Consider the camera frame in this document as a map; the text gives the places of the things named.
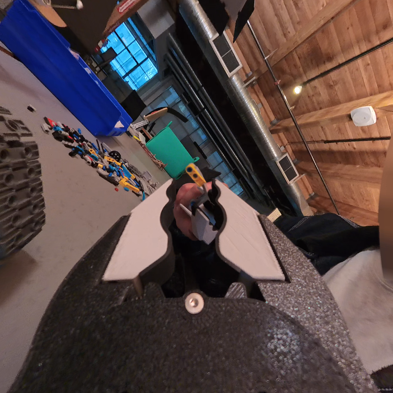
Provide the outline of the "blue plastic bin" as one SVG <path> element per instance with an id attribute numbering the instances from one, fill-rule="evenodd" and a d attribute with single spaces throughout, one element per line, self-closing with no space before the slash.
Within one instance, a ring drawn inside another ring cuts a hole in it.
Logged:
<path id="1" fill-rule="evenodd" d="M 12 3 L 1 22 L 0 38 L 92 135 L 127 131 L 130 115 L 29 1 Z"/>

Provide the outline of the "brown toy skeleton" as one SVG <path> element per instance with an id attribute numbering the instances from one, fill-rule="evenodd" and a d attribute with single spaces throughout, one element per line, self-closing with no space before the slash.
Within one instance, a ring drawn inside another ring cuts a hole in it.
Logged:
<path id="1" fill-rule="evenodd" d="M 165 170 L 165 167 L 167 164 L 163 163 L 161 160 L 157 159 L 154 154 L 151 153 L 151 151 L 147 148 L 147 146 L 142 143 L 141 141 L 137 141 L 141 148 L 144 150 L 146 155 L 150 158 L 150 160 L 160 169 L 160 170 Z"/>

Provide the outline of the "pile of small brick parts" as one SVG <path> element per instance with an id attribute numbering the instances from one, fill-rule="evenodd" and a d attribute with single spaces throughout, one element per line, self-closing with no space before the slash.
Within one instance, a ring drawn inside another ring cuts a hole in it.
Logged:
<path id="1" fill-rule="evenodd" d="M 73 129 L 48 117 L 43 118 L 42 131 L 52 134 L 53 138 L 69 149 L 70 157 L 80 157 L 94 168 L 97 174 L 108 183 L 131 192 L 144 201 L 157 188 L 149 171 L 141 172 L 121 154 L 100 143 L 87 140 L 81 129 Z"/>

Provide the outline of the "black hanging panel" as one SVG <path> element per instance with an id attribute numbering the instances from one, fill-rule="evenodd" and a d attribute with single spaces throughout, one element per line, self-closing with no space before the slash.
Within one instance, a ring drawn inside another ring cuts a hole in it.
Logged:
<path id="1" fill-rule="evenodd" d="M 236 41 L 255 7 L 254 0 L 199 0 L 207 17 L 221 35 L 230 18 L 235 21 L 233 42 Z"/>

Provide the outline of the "blue grey tracked toy robot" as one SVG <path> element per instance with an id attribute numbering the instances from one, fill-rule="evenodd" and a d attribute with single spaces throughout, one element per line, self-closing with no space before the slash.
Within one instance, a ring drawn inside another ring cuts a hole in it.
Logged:
<path id="1" fill-rule="evenodd" d="M 46 222 L 42 168 L 31 130 L 0 108 L 0 258 L 19 251 Z"/>

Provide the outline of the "white ceiling speaker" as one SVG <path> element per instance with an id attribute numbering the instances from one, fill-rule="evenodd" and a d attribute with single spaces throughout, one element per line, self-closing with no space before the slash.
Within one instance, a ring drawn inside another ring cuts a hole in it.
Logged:
<path id="1" fill-rule="evenodd" d="M 350 113 L 351 120 L 355 126 L 369 126 L 376 123 L 376 112 L 372 106 L 355 108 Z"/>

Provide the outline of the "yellow brick beam with pin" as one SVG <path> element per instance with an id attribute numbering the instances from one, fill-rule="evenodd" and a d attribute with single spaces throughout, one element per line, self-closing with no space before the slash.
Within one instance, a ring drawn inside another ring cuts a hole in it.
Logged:
<path id="1" fill-rule="evenodd" d="M 185 172 L 189 175 L 191 180 L 198 186 L 199 191 L 201 191 L 202 194 L 205 194 L 207 181 L 205 180 L 199 168 L 194 163 L 190 163 L 185 168 Z"/>

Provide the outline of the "black monitor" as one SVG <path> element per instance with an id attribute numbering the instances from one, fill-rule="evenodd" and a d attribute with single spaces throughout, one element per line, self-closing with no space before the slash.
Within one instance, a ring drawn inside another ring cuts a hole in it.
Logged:
<path id="1" fill-rule="evenodd" d="M 130 94 L 126 96 L 123 101 L 121 101 L 120 105 L 131 117 L 132 122 L 136 121 L 140 114 L 147 107 L 135 90 L 131 90 Z"/>

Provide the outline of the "beige black curved stand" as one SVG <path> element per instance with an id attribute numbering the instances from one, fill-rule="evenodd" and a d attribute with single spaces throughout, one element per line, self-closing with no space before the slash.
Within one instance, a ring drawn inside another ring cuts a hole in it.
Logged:
<path id="1" fill-rule="evenodd" d="M 182 122 L 186 123 L 188 122 L 188 118 L 185 117 L 184 115 L 182 115 L 180 112 L 174 110 L 173 108 L 170 107 L 160 107 L 160 108 L 156 108 L 154 111 L 146 114 L 143 116 L 143 119 L 148 121 L 148 122 L 152 122 L 157 120 L 160 117 L 163 117 L 164 115 L 173 115 L 176 118 L 178 118 L 179 120 L 181 120 Z"/>

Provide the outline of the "person's right hand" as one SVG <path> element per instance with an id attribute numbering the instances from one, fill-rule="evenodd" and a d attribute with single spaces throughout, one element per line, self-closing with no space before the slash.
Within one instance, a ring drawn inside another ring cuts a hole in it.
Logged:
<path id="1" fill-rule="evenodd" d="M 177 228 L 189 239 L 196 241 L 193 230 L 192 230 L 192 222 L 189 215 L 182 208 L 189 208 L 192 200 L 199 198 L 202 195 L 197 184 L 195 183 L 187 183 L 180 187 L 176 194 L 176 199 L 174 202 L 174 219 L 176 221 Z"/>

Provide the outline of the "person's right forearm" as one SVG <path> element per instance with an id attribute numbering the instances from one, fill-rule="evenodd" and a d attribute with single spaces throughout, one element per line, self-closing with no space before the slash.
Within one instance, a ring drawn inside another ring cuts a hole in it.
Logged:
<path id="1" fill-rule="evenodd" d="M 283 214 L 273 223 L 320 275 L 353 255 L 380 247 L 378 226 L 360 226 L 332 213 L 305 217 Z"/>

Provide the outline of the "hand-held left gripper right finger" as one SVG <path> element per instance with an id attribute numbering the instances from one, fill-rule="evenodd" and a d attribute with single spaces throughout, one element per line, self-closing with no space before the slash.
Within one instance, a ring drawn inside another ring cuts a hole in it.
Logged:
<path id="1" fill-rule="evenodd" d="M 220 181 L 214 186 L 224 218 L 215 239 L 220 258 L 254 280 L 285 281 L 258 212 Z"/>

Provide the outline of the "brown cardboard sheet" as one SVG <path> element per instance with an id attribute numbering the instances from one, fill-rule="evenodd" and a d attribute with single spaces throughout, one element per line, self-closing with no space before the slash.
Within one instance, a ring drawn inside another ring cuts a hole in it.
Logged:
<path id="1" fill-rule="evenodd" d="M 67 27 L 67 24 L 52 7 L 52 2 L 50 0 L 29 0 L 29 2 L 51 24 L 61 28 Z"/>

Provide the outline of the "brown board with red label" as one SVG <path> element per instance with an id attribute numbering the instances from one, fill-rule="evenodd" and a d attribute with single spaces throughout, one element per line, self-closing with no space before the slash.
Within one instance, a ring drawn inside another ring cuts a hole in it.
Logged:
<path id="1" fill-rule="evenodd" d="M 117 4 L 108 19 L 103 31 L 103 37 L 107 37 L 111 34 L 119 25 L 125 22 L 127 18 L 134 15 L 147 2 L 147 0 L 123 0 Z"/>

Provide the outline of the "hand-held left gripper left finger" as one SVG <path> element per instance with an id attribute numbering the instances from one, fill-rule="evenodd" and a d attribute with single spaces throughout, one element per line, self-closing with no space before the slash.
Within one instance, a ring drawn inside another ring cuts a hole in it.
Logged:
<path id="1" fill-rule="evenodd" d="M 174 199 L 175 181 L 169 179 L 131 211 L 102 281 L 130 281 L 142 297 L 150 282 L 162 285 L 170 279 L 175 270 L 169 230 Z"/>

